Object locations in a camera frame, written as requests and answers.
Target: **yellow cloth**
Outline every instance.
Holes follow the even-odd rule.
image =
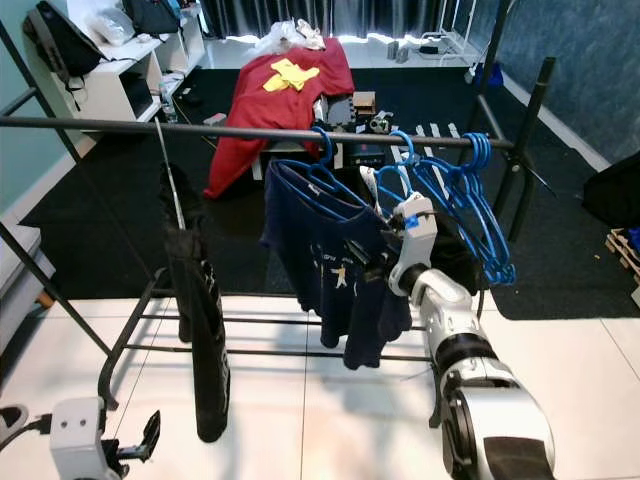
[[[289,87],[293,87],[297,91],[300,91],[307,80],[320,73],[320,69],[317,67],[310,68],[309,70],[302,70],[298,65],[291,63],[291,60],[287,58],[283,58],[279,62],[272,63],[271,68],[278,73],[267,80],[267,82],[262,86],[262,88],[267,92],[276,92]]]

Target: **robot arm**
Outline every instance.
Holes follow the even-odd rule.
[[[160,437],[160,411],[144,427],[139,446],[119,448],[117,439],[102,440],[106,408],[100,397],[75,398],[53,409],[50,448],[61,480],[120,480],[129,473],[126,460],[147,461]]]
[[[430,268],[437,234],[431,201],[414,194],[394,217],[403,226],[401,249],[373,263],[377,274],[388,272],[396,295],[409,296],[426,327],[436,380],[429,426],[442,424],[447,471],[455,480],[552,480],[553,437],[542,410],[493,351],[469,292]]]

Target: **black backpack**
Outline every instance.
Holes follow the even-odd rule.
[[[71,88],[71,78],[86,75],[96,68],[100,60],[108,60],[93,41],[76,27],[49,2],[39,2],[29,10],[22,29],[35,43],[36,50],[49,70],[55,72],[67,92],[81,88]]]
[[[156,36],[180,29],[180,19],[167,0],[123,0],[122,4],[137,33]]]
[[[611,228],[640,225],[640,152],[584,184],[582,206]]]

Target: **black floor mat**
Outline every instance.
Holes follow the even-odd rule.
[[[237,71],[200,70],[186,82],[202,99],[179,105],[193,123],[228,112]],[[473,89],[461,69],[353,70],[358,90],[375,90],[379,109],[395,113],[393,123],[408,133],[429,123],[441,130],[455,123],[463,132]],[[495,114],[509,138],[515,138],[524,107],[506,90],[489,93]],[[479,125],[476,130],[486,131]],[[212,148],[197,137],[167,136],[170,159],[188,175],[196,190],[207,183]],[[537,170],[558,193],[555,199],[537,188],[520,239],[511,245],[518,281],[496,287],[500,311],[512,319],[632,316],[629,294],[634,282],[604,247],[606,228],[580,206],[582,184],[593,170],[544,125],[530,143]],[[455,160],[457,152],[434,149]],[[83,168],[99,185],[151,268],[166,264],[156,199],[161,162],[153,136],[108,135],[85,157]],[[492,200],[504,170],[498,155],[484,173]],[[516,182],[514,193],[520,189]],[[258,244],[264,202],[262,186],[242,177],[222,199],[205,201],[205,233],[213,265],[226,293],[290,293],[282,265]],[[504,218],[510,219],[517,195]],[[24,220],[41,228],[42,248],[57,268],[54,277],[69,298],[136,297],[146,283],[123,242],[85,187],[78,167],[52,189]],[[502,221],[505,229],[509,221]]]

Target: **blue wall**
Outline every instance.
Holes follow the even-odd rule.
[[[0,19],[21,55],[27,60],[54,111],[68,112],[44,62],[35,54],[30,40],[22,34],[22,21],[27,11],[36,3],[37,0],[0,0]],[[66,12],[64,0],[54,0],[52,3]],[[26,88],[20,72],[4,46],[0,44],[0,105],[6,105]],[[32,99],[14,115],[44,116],[44,113],[37,101]],[[79,137],[80,135],[74,132],[72,140]],[[64,153],[62,142],[51,130],[1,128],[0,215],[46,174]]]
[[[470,39],[480,49],[497,6],[477,2]],[[545,105],[560,120],[610,162],[640,150],[640,0],[516,0],[498,60],[531,91],[545,56],[557,57]]]

